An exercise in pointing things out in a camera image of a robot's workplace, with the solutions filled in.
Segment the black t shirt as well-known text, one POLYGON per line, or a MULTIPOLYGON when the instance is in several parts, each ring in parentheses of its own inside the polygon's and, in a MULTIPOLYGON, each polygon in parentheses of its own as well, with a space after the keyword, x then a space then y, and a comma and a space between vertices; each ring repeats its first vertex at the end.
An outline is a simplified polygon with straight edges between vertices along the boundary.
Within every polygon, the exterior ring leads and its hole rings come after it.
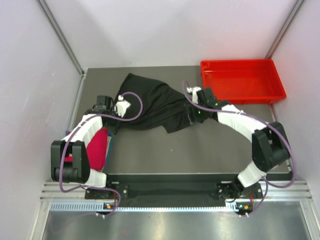
POLYGON ((190 126, 185 104, 189 104, 184 94, 173 89, 167 83, 129 73, 120 86, 118 95, 126 92, 137 94, 124 95, 131 106, 126 111, 124 118, 132 121, 121 121, 119 129, 150 130, 164 127, 168 134, 180 131, 190 126))

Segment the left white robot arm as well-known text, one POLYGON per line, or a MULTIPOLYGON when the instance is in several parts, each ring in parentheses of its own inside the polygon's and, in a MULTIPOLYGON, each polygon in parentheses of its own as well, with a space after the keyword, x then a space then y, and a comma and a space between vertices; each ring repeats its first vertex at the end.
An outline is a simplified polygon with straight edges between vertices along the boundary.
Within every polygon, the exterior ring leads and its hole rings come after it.
POLYGON ((114 191, 107 175, 102 173, 108 153, 110 128, 118 120, 100 114, 123 118, 131 104, 120 95, 112 106, 109 96, 98 96, 96 104, 87 110, 78 125, 62 140, 55 140, 50 146, 51 178, 55 182, 76 183, 96 187, 102 198, 109 198, 114 191))

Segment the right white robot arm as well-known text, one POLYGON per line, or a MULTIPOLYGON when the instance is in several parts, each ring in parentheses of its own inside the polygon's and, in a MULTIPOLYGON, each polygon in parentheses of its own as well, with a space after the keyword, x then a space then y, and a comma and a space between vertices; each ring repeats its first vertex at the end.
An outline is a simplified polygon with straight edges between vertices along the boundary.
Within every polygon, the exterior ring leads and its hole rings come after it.
POLYGON ((233 192, 245 198, 267 173, 294 155, 284 127, 275 121, 269 123, 254 115, 245 113, 234 104, 218 101, 211 88, 183 86, 187 101, 196 108, 196 115, 206 113, 220 124, 230 127, 251 143, 251 162, 232 182, 233 192))

